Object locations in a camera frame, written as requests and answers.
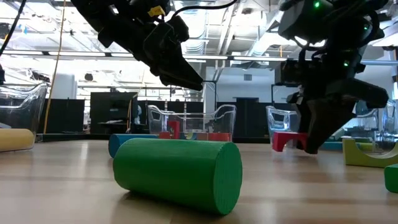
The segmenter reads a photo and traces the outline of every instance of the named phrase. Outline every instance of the foam cylinder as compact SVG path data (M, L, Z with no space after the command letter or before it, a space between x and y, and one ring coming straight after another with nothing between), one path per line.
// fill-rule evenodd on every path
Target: foam cylinder
M226 215L239 198L242 162L231 142L131 139L113 161L124 189Z
M133 138L157 138L155 134L112 134L108 142L109 155L114 158L119 147L127 140Z
M34 143L35 137L28 129L0 128L0 152L31 149Z

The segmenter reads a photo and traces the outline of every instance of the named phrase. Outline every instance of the wooden table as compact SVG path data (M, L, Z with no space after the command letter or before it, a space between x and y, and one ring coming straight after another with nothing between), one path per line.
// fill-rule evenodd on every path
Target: wooden table
M0 223L398 223L398 194L383 170L346 167L338 152L311 156L266 144L239 144L239 202L214 217L128 194L113 180L107 141L36 144L0 154Z

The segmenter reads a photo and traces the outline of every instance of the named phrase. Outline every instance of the fluorescent light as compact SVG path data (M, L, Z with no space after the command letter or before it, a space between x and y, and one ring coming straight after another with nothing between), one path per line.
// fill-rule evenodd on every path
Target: fluorescent light
M203 59L203 60L227 60L228 56L221 55L184 55L185 59Z
M206 60L188 59L187 62L192 62L192 63L206 63Z
M112 53L112 57L134 57L130 53Z
M49 55L58 55L58 52L49 52ZM61 56L87 56L87 57L105 57L105 53L100 52L60 52Z
M42 52L34 50L5 50L3 53L9 55L43 55Z
M283 61L286 61L286 58L280 58L280 57L238 57L238 56L235 56L234 60L258 61L258 62L283 62Z

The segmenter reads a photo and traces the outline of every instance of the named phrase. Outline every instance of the yellow foam cylinder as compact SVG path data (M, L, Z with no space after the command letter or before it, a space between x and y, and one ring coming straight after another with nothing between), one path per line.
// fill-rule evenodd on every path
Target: yellow foam cylinder
M28 129L0 128L0 152L31 149L34 141Z

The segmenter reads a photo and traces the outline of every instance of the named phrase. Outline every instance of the green foam block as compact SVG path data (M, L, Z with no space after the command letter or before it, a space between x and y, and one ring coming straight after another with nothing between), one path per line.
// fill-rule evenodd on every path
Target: green foam block
M384 181L388 191L398 193L398 164L384 169Z
M226 215L239 198L242 161L231 142L131 139L113 161L124 189Z

